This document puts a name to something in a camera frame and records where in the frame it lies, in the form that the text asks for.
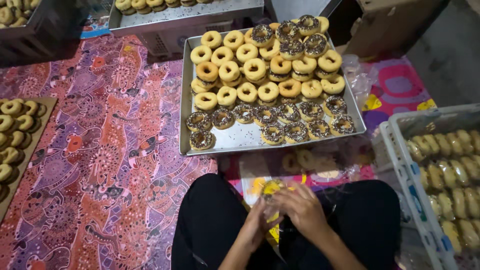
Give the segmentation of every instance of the cardboard box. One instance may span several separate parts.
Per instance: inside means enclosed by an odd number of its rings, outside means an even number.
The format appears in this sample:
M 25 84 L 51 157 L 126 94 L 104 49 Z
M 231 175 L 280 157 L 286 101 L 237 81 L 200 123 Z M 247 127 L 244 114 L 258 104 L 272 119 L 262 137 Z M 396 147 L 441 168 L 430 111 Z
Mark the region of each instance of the cardboard box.
M 343 0 L 329 17 L 335 47 L 360 57 L 404 49 L 447 0 Z

